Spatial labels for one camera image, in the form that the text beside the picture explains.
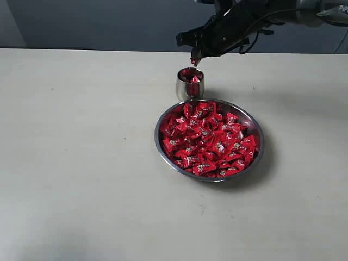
white table surface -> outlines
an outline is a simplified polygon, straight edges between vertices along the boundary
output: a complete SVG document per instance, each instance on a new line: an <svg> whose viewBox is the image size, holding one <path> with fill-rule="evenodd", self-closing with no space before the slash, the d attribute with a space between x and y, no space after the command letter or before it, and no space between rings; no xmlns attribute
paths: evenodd
<svg viewBox="0 0 348 261"><path fill-rule="evenodd" d="M0 50L0 260L347 260L348 56L206 59L266 136L253 174L172 170L153 132L187 53Z"/></svg>

metal cup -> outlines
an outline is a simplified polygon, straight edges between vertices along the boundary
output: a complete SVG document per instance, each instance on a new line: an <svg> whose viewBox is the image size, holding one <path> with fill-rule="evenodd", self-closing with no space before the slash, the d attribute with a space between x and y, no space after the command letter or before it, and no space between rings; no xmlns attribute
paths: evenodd
<svg viewBox="0 0 348 261"><path fill-rule="evenodd" d="M199 82L192 83L191 80L197 76ZM176 96L180 101L200 99L204 94L204 74L197 68L184 68L178 72L176 79Z"/></svg>

stainless steel bowl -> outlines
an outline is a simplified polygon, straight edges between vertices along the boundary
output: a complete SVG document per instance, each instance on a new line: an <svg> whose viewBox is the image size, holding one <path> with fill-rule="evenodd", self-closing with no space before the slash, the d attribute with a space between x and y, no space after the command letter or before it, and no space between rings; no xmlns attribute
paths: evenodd
<svg viewBox="0 0 348 261"><path fill-rule="evenodd" d="M164 119L166 119L166 116L168 116L168 113L173 112L173 111L180 111L182 110L183 106L185 105L185 103L188 102L206 102L206 101L214 101L216 102L217 105L221 104L222 107L222 114L227 114L227 112L231 112L235 115L237 115L239 117L239 123L249 126L248 130L247 130L247 135L251 135L253 134L255 137L255 141L256 141L256 157L255 160L252 162L252 164L246 168L245 170L241 171L240 173L237 173L236 175L232 175L232 176L228 176L228 177L217 177L217 178L208 178L208 177L201 177L201 176L196 176L190 172L187 172L181 168L179 168L177 165L175 165L165 154L163 148L162 148L162 133L159 131L159 128L163 122ZM159 151L160 155L162 156L162 158L176 171L180 172L183 175L186 175L188 177L194 178L194 179L198 179L199 181L205 181L205 182L222 182L222 181L228 181L230 179L233 178L238 178L241 177L242 175L248 173L249 171L253 170L255 168L255 166L260 162L262 155L264 153L265 150L265 139L264 139L264 135L263 132L259 126L259 124L257 123L257 121L249 114L247 113L245 110L241 109L240 107L229 103L229 102L225 102L225 101L221 101L221 100L193 100L193 101L184 101L184 102L180 102L178 104L175 104L174 106L172 106L171 108L169 108L158 120L155 131L154 131L154 140L156 143L156 147L157 150Z"/></svg>

wrapped candy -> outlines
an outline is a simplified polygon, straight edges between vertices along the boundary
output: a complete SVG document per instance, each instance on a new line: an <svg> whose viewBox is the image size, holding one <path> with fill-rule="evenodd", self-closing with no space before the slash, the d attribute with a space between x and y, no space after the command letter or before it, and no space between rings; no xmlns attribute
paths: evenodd
<svg viewBox="0 0 348 261"><path fill-rule="evenodd" d="M197 82L198 77L188 79ZM255 158L256 141L238 116L215 102L188 102L160 126L163 150L178 167L197 176L228 177Z"/></svg>

robotic arm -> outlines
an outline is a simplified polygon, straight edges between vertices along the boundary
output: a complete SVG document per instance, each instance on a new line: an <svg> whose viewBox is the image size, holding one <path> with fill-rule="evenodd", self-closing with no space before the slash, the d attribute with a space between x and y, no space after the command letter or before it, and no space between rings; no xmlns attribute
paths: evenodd
<svg viewBox="0 0 348 261"><path fill-rule="evenodd" d="M177 45L193 47L191 61L197 66L205 57L219 57L239 48L248 52L259 34L271 35L265 28L285 23L318 27L323 23L348 26L348 0L195 0L214 4L216 14L196 29L179 33ZM256 38L247 50L248 36Z"/></svg>

